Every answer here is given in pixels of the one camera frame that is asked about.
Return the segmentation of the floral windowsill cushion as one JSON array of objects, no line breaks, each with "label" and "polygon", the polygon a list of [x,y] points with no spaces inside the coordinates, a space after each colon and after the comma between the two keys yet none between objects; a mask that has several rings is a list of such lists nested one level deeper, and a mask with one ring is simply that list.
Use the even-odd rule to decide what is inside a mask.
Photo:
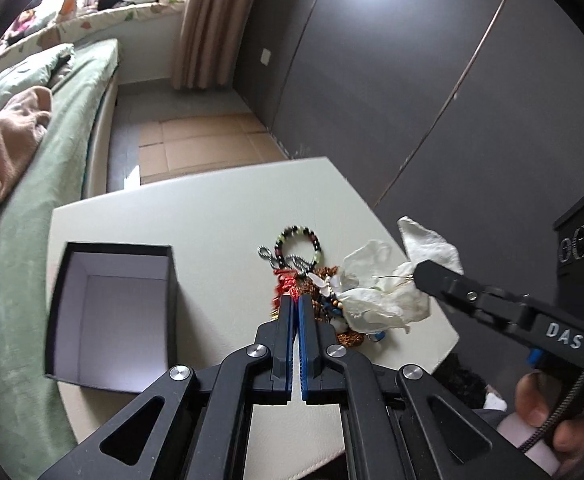
[{"label": "floral windowsill cushion", "polygon": [[49,22],[44,28],[25,36],[11,46],[0,44],[0,65],[11,66],[29,55],[55,47],[58,44],[75,44],[88,36],[127,22],[144,22],[177,14],[185,9],[187,0],[154,0],[127,4],[118,8],[91,12],[78,18],[56,24]]}]

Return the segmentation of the red tassel charm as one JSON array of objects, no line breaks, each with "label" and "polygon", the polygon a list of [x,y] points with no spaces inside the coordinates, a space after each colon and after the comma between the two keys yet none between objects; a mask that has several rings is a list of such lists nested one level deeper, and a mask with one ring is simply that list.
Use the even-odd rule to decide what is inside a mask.
[{"label": "red tassel charm", "polygon": [[272,312],[278,313],[284,296],[289,296],[294,302],[299,298],[297,272],[292,269],[275,269],[273,275],[277,284],[275,285],[275,296],[272,299]]}]

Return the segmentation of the green bed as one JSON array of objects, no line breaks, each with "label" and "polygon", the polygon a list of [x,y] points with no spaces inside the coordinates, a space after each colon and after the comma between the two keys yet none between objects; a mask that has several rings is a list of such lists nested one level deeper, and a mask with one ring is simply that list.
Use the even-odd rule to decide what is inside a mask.
[{"label": "green bed", "polygon": [[55,84],[42,144],[0,205],[0,468],[35,479],[76,440],[56,384],[45,378],[47,246],[53,210],[80,200],[91,133],[120,65],[120,44],[75,47]]}]

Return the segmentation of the black open jewelry box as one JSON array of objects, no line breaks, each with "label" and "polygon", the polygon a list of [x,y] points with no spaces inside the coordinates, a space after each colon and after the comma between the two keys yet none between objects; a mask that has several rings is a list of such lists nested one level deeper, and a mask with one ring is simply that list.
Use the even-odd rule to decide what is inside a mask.
[{"label": "black open jewelry box", "polygon": [[173,248],[68,242],[50,300],[45,375],[140,393],[177,364]]}]

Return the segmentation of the white wall switch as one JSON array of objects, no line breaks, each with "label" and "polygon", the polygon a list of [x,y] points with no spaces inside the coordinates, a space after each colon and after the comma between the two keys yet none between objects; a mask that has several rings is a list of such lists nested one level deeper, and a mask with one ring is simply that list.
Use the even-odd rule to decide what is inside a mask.
[{"label": "white wall switch", "polygon": [[260,55],[260,63],[263,64],[264,66],[267,66],[270,62],[271,59],[271,51],[264,48],[261,51],[261,55]]}]

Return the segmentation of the light green quilt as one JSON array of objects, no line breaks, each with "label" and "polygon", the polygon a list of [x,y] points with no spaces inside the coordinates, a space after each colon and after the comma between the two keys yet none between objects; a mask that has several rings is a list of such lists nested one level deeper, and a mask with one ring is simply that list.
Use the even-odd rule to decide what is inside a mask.
[{"label": "light green quilt", "polygon": [[38,52],[0,73],[0,110],[16,94],[34,86],[51,89],[75,64],[74,44]]}]

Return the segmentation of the white tissue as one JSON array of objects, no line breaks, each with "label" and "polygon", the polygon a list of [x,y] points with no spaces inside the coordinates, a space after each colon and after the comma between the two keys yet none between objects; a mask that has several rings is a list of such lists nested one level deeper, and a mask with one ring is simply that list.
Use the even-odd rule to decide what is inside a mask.
[{"label": "white tissue", "polygon": [[412,323],[431,315],[429,295],[414,282],[417,265],[433,261],[461,274],[460,254],[456,246],[437,232],[403,216],[397,226],[406,249],[406,261],[392,264],[392,246],[370,240],[352,252],[339,267],[336,298],[344,318],[357,333],[377,334],[384,330],[410,330]]}]

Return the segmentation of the flattened cardboard sheets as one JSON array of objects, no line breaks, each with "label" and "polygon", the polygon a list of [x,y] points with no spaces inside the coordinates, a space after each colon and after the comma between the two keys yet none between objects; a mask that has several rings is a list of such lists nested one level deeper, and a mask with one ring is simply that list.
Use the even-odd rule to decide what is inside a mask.
[{"label": "flattened cardboard sheets", "polygon": [[140,130],[142,184],[284,159],[278,143],[252,113],[147,122]]}]

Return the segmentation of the pink curtain right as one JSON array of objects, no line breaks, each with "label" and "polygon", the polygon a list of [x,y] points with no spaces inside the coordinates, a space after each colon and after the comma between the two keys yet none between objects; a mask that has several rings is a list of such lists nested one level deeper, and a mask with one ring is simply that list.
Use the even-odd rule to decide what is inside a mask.
[{"label": "pink curtain right", "polygon": [[185,0],[173,58],[176,90],[232,84],[245,25],[254,0]]}]

